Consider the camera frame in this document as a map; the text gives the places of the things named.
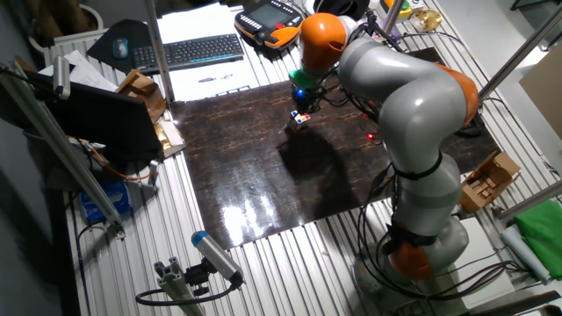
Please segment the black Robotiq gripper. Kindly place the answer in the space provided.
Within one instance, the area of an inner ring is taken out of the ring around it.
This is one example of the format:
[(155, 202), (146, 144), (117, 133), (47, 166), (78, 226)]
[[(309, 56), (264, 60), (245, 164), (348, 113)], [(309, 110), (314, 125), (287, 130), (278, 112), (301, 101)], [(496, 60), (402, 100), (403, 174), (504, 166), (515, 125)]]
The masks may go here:
[(307, 110), (307, 114), (313, 114), (320, 109), (319, 92), (317, 90), (294, 87), (292, 89), (292, 99), (298, 114), (303, 114), (304, 110)]

